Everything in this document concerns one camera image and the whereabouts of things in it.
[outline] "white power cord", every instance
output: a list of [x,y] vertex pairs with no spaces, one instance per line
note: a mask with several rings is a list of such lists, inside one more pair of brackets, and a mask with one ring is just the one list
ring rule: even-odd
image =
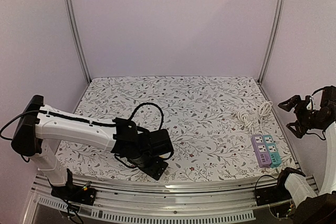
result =
[[269,117],[271,111],[272,111],[272,105],[273,102],[264,102],[262,105],[260,105],[259,108],[259,118],[260,118],[260,130],[261,133],[264,135],[264,131],[263,131],[263,119],[265,118],[265,120]]
[[[264,131],[263,131],[263,120],[266,120],[271,111],[272,111],[272,105],[273,102],[264,102],[262,105],[260,105],[259,111],[258,111],[258,116],[259,116],[259,120],[260,120],[260,130],[261,133],[264,135]],[[253,126],[253,122],[249,120],[248,118],[249,114],[246,111],[239,111],[237,113],[237,118],[238,120],[240,120],[241,122],[244,123],[244,127],[248,128],[248,131],[254,135],[255,134],[255,128]]]
[[248,113],[246,111],[239,111],[237,113],[237,118],[238,120],[243,122],[244,127],[248,128],[248,131],[251,132],[252,135],[254,135],[255,130],[254,130],[253,122],[248,120]]

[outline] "wire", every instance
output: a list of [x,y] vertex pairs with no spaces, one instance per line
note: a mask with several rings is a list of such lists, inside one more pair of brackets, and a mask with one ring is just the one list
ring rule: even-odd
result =
[[273,102],[264,102],[262,105],[260,105],[259,107],[259,118],[260,118],[260,130],[261,130],[261,133],[264,135],[264,131],[263,131],[263,119],[265,118],[268,119],[271,111],[272,111],[272,105],[273,105]]
[[276,218],[276,219],[278,219],[278,220],[284,220],[284,219],[288,219],[288,218],[290,218],[292,215],[289,215],[290,214],[290,212],[292,211],[292,208],[293,208],[293,204],[292,205],[290,205],[290,209],[288,209],[287,210],[287,215],[286,215],[286,217],[282,217],[282,218],[279,218],[278,216],[278,214],[279,213],[276,213],[276,215],[277,216],[275,216],[273,213],[272,213],[272,211],[271,211],[271,206],[270,205],[268,205],[268,210],[269,210],[269,212],[271,213],[271,215],[274,217],[274,218]]
[[133,117],[135,116],[136,112],[139,110],[139,108],[145,106],[145,105],[151,105],[151,106],[154,106],[156,108],[158,108],[159,112],[161,113],[161,123],[160,123],[160,126],[159,126],[159,130],[162,128],[162,125],[163,125],[163,111],[162,109],[155,103],[152,103],[152,102],[144,102],[144,103],[141,103],[139,106],[137,106],[131,116],[128,118],[129,121],[131,121],[133,119]]
[[118,160],[121,164],[123,164],[124,166],[126,166],[127,168],[129,168],[129,169],[135,169],[136,168],[136,166],[131,166],[131,165],[126,164],[123,160],[121,160],[120,158],[118,158],[117,154],[114,155],[114,158],[116,160]]
[[25,157],[23,156],[23,155],[21,155],[21,158],[23,159],[23,161],[24,162],[26,162],[26,163],[29,163],[29,161],[30,161],[30,158],[28,158],[28,159],[25,159]]
[[0,130],[0,137],[3,138],[4,140],[12,141],[12,140],[13,140],[12,138],[2,136],[3,131],[4,131],[8,126],[10,126],[12,123],[14,123],[16,120],[18,120],[21,116],[23,116],[23,115],[28,115],[28,114],[39,113],[39,112],[40,112],[40,110],[31,110],[31,111],[23,112],[23,113],[21,113],[20,115],[17,115],[17,116],[14,117],[13,119],[11,119],[8,123],[6,123],[5,126],[3,126],[3,127],[1,128],[1,130]]
[[[257,184],[258,184],[259,180],[260,180],[261,178],[263,178],[263,177],[270,177],[270,178],[272,178],[272,179],[278,180],[277,178],[274,178],[273,176],[268,175],[268,174],[262,175],[261,177],[258,178],[258,180],[257,180],[257,182],[256,182],[256,184],[255,184],[255,186],[254,186],[254,191],[257,190]],[[279,218],[278,216],[275,216],[275,215],[271,212],[270,205],[268,205],[268,209],[269,209],[269,212],[272,214],[272,216],[273,216],[274,218],[276,218],[276,219],[282,220],[282,219],[287,219],[287,218],[289,217],[289,214],[288,214],[288,215],[287,215],[286,217],[284,217],[284,218]]]
[[[60,197],[60,195],[57,193],[57,191],[55,190],[55,187],[50,183],[49,179],[48,179],[49,185],[51,186],[51,188],[54,190],[55,194],[57,194],[58,198],[60,198],[65,204],[67,204],[67,212],[68,212],[68,218],[69,220],[71,220],[73,223],[75,224],[84,224],[83,219],[78,215],[77,211],[73,205],[71,203],[69,203],[68,200],[63,199],[62,197]],[[73,217],[70,217],[70,209],[72,212],[74,212],[74,214],[76,215],[76,217],[79,219],[80,222],[76,222],[75,220],[73,220]]]
[[255,133],[253,122],[248,120],[248,113],[246,111],[239,111],[237,113],[237,118],[244,123],[244,126],[251,132],[252,135]]
[[262,175],[262,176],[260,176],[260,177],[258,178],[258,180],[257,180],[257,182],[256,182],[256,184],[255,184],[255,186],[254,186],[254,191],[257,190],[257,184],[258,184],[259,180],[260,180],[261,178],[263,178],[263,177],[270,177],[270,178],[272,178],[272,179],[278,180],[277,178],[274,178],[273,176],[268,175],[268,174]]
[[[272,111],[272,105],[273,105],[273,102],[267,101],[267,102],[264,102],[259,107],[258,115],[259,115],[259,120],[260,120],[260,130],[261,130],[261,133],[263,135],[265,133],[263,131],[263,127],[262,127],[263,123],[262,122],[269,117],[269,115],[270,115],[270,113]],[[249,114],[246,111],[239,111],[237,113],[238,120],[240,120],[241,122],[243,122],[244,123],[244,127],[246,127],[248,129],[248,131],[252,135],[254,135],[255,134],[255,128],[254,128],[253,122],[249,121],[248,116],[249,116]]]
[[325,135],[325,131],[322,131],[322,135],[323,135],[323,138],[321,138],[318,134],[316,134],[316,133],[314,133],[314,132],[311,132],[311,133],[309,133],[309,132],[306,132],[306,134],[307,135],[316,135],[320,140],[322,140],[322,141],[325,141],[325,140],[327,140],[326,139],[326,135]]
[[326,87],[323,87],[323,88],[320,88],[320,89],[317,89],[313,92],[313,94],[311,94],[311,96],[315,95],[316,93],[322,91],[323,89],[325,89]]

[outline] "floral mat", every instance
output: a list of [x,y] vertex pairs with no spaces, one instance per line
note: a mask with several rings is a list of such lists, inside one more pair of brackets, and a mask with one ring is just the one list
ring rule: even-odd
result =
[[[263,129],[273,136],[282,159],[276,169],[259,168],[250,133],[235,116],[238,111],[247,111],[259,133],[257,112],[265,101],[255,81],[246,77],[96,78],[76,113],[126,119],[140,103],[156,103],[164,112],[163,128],[168,130],[175,150],[159,183],[206,182],[276,174],[283,167],[295,167],[273,115],[263,123]],[[144,106],[133,120],[156,130],[160,113]],[[93,146],[62,141],[56,155],[76,174],[156,182]]]

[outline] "black cable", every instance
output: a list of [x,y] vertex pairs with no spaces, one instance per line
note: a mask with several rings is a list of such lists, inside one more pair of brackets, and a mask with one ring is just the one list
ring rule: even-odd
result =
[[326,88],[326,87],[323,87],[323,88],[320,88],[320,89],[315,90],[311,96],[315,95],[316,93],[322,91],[322,90],[325,89],[325,88]]
[[118,156],[116,154],[114,155],[114,158],[129,169],[135,169],[136,168],[136,166],[131,166],[131,165],[126,164],[123,160],[118,158]]
[[21,158],[23,159],[23,161],[24,162],[26,162],[26,163],[29,163],[29,161],[30,161],[30,158],[28,158],[28,159],[25,159],[25,157],[23,156],[23,155],[21,155]]
[[257,180],[257,182],[256,182],[256,184],[255,184],[255,186],[254,186],[254,191],[257,190],[257,184],[258,184],[259,180],[260,180],[262,177],[271,177],[271,178],[273,178],[273,179],[275,179],[275,180],[278,180],[277,178],[274,178],[273,176],[268,175],[268,174],[262,175],[260,178],[258,178],[258,180]]
[[161,123],[160,123],[160,127],[159,127],[159,130],[160,130],[160,129],[162,128],[162,125],[163,125],[163,111],[162,111],[162,109],[161,109],[157,104],[152,103],[152,102],[144,102],[144,103],[141,103],[139,106],[137,106],[137,107],[133,110],[133,112],[132,112],[131,116],[128,118],[128,120],[131,121],[131,120],[133,119],[133,117],[135,116],[136,112],[139,110],[139,108],[141,108],[141,107],[143,107],[143,106],[145,106],[145,105],[151,105],[151,106],[154,106],[154,107],[158,108],[158,110],[160,111],[160,113],[161,113]]
[[325,131],[322,131],[323,138],[321,138],[318,134],[316,134],[316,133],[314,133],[314,132],[311,132],[311,133],[306,132],[306,134],[307,134],[307,135],[316,135],[316,136],[317,136],[320,140],[322,140],[322,141],[327,140],[327,139],[326,139],[326,135],[325,135]]
[[[67,204],[67,212],[68,212],[68,218],[75,224],[84,224],[84,221],[82,220],[82,218],[78,215],[77,210],[75,208],[73,208],[73,205],[71,203],[69,203],[68,200],[63,199],[62,197],[59,196],[59,194],[57,193],[57,191],[55,190],[54,186],[50,183],[50,181],[48,180],[49,185],[51,186],[51,188],[54,190],[55,194],[57,194],[58,198],[60,198],[65,204]],[[72,219],[72,217],[70,217],[70,209],[72,212],[74,212],[74,214],[76,215],[76,217],[79,219],[80,222],[76,222]]]
[[39,113],[39,112],[40,112],[40,110],[31,110],[31,111],[23,112],[23,113],[21,113],[20,115],[17,115],[17,116],[14,117],[13,119],[11,119],[8,123],[6,123],[5,126],[3,126],[3,127],[1,128],[1,130],[0,130],[0,137],[3,138],[4,140],[12,141],[12,140],[13,140],[12,138],[2,136],[2,132],[3,132],[8,126],[10,126],[13,122],[15,122],[16,120],[18,120],[21,116],[23,116],[23,115],[28,115],[28,114]]

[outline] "aluminum frame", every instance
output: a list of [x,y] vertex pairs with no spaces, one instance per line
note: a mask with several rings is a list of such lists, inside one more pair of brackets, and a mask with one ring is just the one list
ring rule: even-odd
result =
[[[228,180],[223,182],[151,184],[115,179],[94,179],[89,176],[74,175],[74,183],[83,185],[88,180],[97,189],[95,204],[81,206],[82,216],[92,217],[93,211],[102,214],[135,218],[217,218],[218,216],[253,211],[269,207],[258,207],[254,198],[254,186],[258,178]],[[308,184],[318,192],[312,176],[306,178]],[[265,177],[258,187],[274,186],[276,180]],[[40,196],[58,200],[50,195],[51,187],[46,177],[37,175],[27,201],[24,224],[31,224]],[[278,202],[284,204],[290,200]]]
[[[86,82],[90,83],[92,78],[79,38],[72,0],[65,0],[65,4],[82,72]],[[267,100],[268,98],[263,90],[262,83],[265,79],[272,50],[274,48],[283,4],[284,0],[277,0],[274,22],[259,78],[257,80],[259,88]],[[273,114],[285,136],[296,164],[298,168],[300,168],[292,146],[284,131],[283,124],[274,110]],[[150,212],[151,216],[167,218],[179,216],[185,219],[188,219],[190,216],[216,216],[268,207],[256,206],[254,200],[254,185],[257,179],[258,177],[227,180],[223,182],[174,183],[165,185],[114,179],[95,179],[90,176],[74,175],[75,184],[82,185],[90,180],[93,182],[92,186],[98,190],[97,199],[94,206],[91,207],[91,210],[99,209],[102,211],[112,211],[116,212],[116,214],[122,213],[128,215],[129,217],[134,215],[148,216]],[[307,177],[307,181],[315,191],[318,191],[312,176]],[[273,186],[275,183],[275,180],[266,178],[259,182],[258,187]],[[33,223],[40,195],[51,199],[57,199],[52,197],[50,192],[51,188],[47,178],[43,175],[36,175],[36,179],[26,201],[26,211],[23,215],[22,223]]]
[[91,75],[90,75],[89,67],[87,65],[85,56],[84,56],[84,51],[83,51],[83,48],[82,48],[82,44],[80,42],[80,37],[79,37],[79,33],[78,33],[78,27],[77,27],[77,23],[76,23],[76,19],[75,19],[75,12],[74,12],[74,7],[72,5],[72,0],[64,0],[64,1],[65,1],[66,9],[67,9],[69,24],[70,24],[70,28],[71,28],[73,41],[75,43],[79,63],[80,63],[80,66],[82,68],[82,72],[83,72],[83,75],[84,75],[84,78],[85,78],[86,82],[88,84],[90,84],[90,82],[92,81],[92,78],[91,78]]
[[274,44],[277,38],[277,33],[278,33],[278,28],[279,28],[279,24],[280,24],[280,18],[281,18],[281,13],[282,13],[282,8],[284,6],[284,1],[285,0],[277,0],[277,7],[276,7],[276,11],[275,11],[275,16],[274,16],[274,20],[273,20],[273,25],[272,25],[272,29],[271,29],[271,34],[268,40],[268,44],[267,44],[267,48],[266,48],[266,52],[265,52],[265,57],[262,63],[262,67],[261,67],[261,71],[259,74],[259,78],[258,78],[258,83],[260,85],[262,85],[262,83],[264,82],[266,73],[267,73],[267,69],[269,66],[269,62],[272,56],[272,52],[273,52],[273,48],[274,48]]

